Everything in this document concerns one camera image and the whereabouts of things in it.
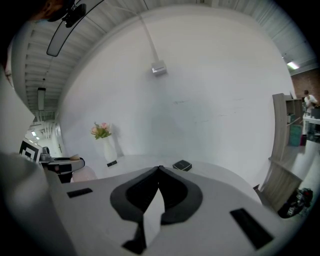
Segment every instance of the table surface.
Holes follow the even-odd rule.
[[[320,125],[320,119],[311,118],[310,116],[304,116],[303,120],[308,121],[309,123],[312,123],[312,124]]]
[[[126,155],[119,157],[117,159],[117,164],[110,167],[107,167],[107,162],[105,160],[96,160],[92,162],[86,161],[85,167],[80,170],[78,175],[81,173],[84,174],[85,172],[94,171],[97,179],[103,179],[131,173],[147,167],[152,168],[155,166],[164,166],[167,168],[172,168],[173,164],[180,160],[181,159],[176,157]],[[260,198],[250,184],[234,172],[211,163],[200,161],[190,161],[190,163],[192,164],[192,169],[188,171],[189,173],[214,179],[233,186],[251,199],[261,204]],[[73,173],[73,179],[75,182],[75,176],[77,175],[77,172],[78,171]]]

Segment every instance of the light fixture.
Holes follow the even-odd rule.
[[[45,110],[46,88],[38,88],[38,110]]]
[[[295,63],[293,63],[292,61],[289,62],[289,63],[287,63],[287,65],[288,65],[289,67],[293,68],[294,70],[296,70],[296,69],[299,68],[299,67],[298,67]]]

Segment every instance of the cable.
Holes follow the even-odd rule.
[[[119,10],[126,11],[126,12],[130,12],[130,13],[133,13],[133,14],[135,14],[135,15],[137,15],[137,16],[139,17],[139,19],[140,19],[140,21],[141,21],[141,23],[142,23],[143,29],[144,29],[144,31],[145,31],[145,33],[146,33],[147,38],[148,38],[148,41],[149,41],[149,43],[150,43],[150,47],[151,47],[151,50],[152,50],[152,54],[153,54],[154,60],[155,60],[155,62],[158,62],[158,61],[159,61],[159,56],[158,56],[158,53],[157,53],[155,44],[154,44],[154,42],[153,42],[153,40],[152,40],[152,38],[151,38],[151,35],[150,35],[149,30],[148,30],[148,28],[147,28],[147,25],[146,25],[144,19],[142,18],[142,16],[141,16],[139,13],[136,13],[136,12],[133,11],[133,10],[129,10],[129,9],[126,9],[126,8],[114,6],[114,5],[110,4],[110,3],[108,2],[108,0],[104,0],[104,2],[105,2],[108,6],[110,6],[110,7],[112,7],[112,8],[119,9]]]

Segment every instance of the black slot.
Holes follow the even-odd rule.
[[[78,197],[78,196],[82,196],[82,195],[88,194],[90,192],[93,192],[90,188],[83,188],[83,189],[67,192],[67,194],[68,194],[68,196],[70,198],[75,198],[75,197]]]
[[[230,214],[256,249],[260,249],[273,239],[245,209],[232,210]]]

